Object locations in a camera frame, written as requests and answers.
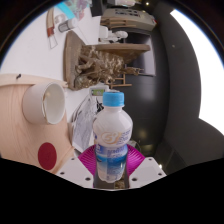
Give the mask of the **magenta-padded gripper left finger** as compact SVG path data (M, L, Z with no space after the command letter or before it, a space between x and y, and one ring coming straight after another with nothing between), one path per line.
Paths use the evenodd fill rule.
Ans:
M95 146L90 146L81 154L74 152L56 175L81 187L92 188L97 167L94 150Z

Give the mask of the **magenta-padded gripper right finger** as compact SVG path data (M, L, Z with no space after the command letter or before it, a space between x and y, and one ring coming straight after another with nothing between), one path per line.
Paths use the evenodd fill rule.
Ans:
M144 157L132 146L128 146L126 173L130 189L143 187L166 176L153 157Z

